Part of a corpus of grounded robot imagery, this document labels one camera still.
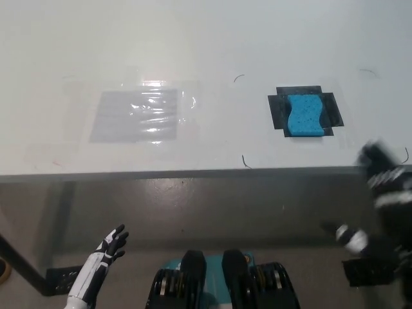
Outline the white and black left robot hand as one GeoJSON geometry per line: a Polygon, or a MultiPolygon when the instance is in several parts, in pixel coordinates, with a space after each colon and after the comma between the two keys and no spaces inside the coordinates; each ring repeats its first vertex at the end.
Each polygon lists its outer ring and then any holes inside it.
{"type": "Polygon", "coordinates": [[[89,255],[71,287],[68,301],[75,299],[84,308],[95,305],[110,266],[125,254],[122,248],[127,243],[129,233],[124,229],[124,224],[113,229],[89,255]]]}

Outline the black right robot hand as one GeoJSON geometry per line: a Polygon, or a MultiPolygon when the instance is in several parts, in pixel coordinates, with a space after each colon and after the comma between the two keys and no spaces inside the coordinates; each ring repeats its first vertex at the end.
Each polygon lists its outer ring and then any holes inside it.
{"type": "Polygon", "coordinates": [[[411,173],[380,142],[365,144],[357,161],[382,234],[338,221],[325,221],[321,228],[352,254],[398,263],[411,252],[411,173]]]}

